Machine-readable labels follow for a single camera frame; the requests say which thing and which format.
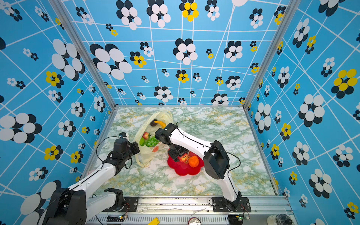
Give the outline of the red flower-shaped plate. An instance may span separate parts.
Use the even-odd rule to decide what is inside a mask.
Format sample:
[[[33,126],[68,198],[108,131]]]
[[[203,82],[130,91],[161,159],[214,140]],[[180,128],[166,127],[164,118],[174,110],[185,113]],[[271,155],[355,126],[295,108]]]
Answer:
[[[196,154],[194,154],[192,152],[189,152],[188,154],[190,156],[197,156]],[[184,164],[180,161],[174,162],[170,156],[168,157],[167,164],[179,176],[186,176],[186,175],[195,176],[195,175],[199,174],[201,169],[204,167],[203,160],[199,156],[197,156],[197,157],[199,158],[200,163],[199,163],[198,167],[195,167],[195,168],[192,168],[189,166],[189,164]]]

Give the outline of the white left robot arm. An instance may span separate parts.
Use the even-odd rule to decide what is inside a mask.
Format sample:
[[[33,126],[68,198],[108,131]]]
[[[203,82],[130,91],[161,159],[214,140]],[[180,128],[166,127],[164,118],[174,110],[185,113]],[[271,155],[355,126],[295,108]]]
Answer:
[[[117,139],[113,151],[96,170],[68,188],[57,189],[50,203],[41,214],[39,225],[85,225],[104,210],[134,212],[138,198],[126,201],[123,191],[108,188],[100,196],[94,192],[106,181],[117,175],[126,166],[126,161],[140,152],[136,142],[125,138]]]

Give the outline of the red fruit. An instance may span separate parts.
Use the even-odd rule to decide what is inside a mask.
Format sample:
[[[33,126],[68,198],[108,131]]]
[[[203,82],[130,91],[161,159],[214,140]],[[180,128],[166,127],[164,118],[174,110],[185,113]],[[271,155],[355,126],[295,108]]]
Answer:
[[[185,153],[184,155],[178,157],[179,161],[184,163],[184,164],[188,164],[189,159],[191,158],[191,156],[187,153]]]

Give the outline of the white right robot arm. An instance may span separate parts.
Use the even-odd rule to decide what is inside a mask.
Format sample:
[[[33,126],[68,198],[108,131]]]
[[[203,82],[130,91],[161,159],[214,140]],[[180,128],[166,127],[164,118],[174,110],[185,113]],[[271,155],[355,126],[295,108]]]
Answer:
[[[205,172],[218,181],[226,208],[237,211],[241,206],[241,192],[235,186],[230,174],[230,158],[221,142],[208,142],[194,137],[178,126],[169,124],[160,141],[169,147],[168,154],[175,161],[188,152],[194,153],[204,162]]]

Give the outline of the orange tangerine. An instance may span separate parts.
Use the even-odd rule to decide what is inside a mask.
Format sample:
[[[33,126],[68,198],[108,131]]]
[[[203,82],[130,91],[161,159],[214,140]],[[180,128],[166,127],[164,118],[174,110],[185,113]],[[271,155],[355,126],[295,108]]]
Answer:
[[[192,168],[198,167],[199,163],[200,163],[200,161],[199,161],[199,158],[197,156],[191,156],[188,159],[188,164]]]

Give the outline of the translucent printed plastic bag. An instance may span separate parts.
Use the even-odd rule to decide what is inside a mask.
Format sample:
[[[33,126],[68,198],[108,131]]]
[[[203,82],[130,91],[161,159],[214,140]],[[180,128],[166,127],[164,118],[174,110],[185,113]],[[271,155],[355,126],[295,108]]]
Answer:
[[[173,123],[173,115],[170,111],[156,112],[139,128],[134,142],[138,144],[139,153],[135,155],[139,166],[145,167],[157,155],[158,152],[165,152],[168,146],[155,137],[158,129],[163,129],[169,123]]]

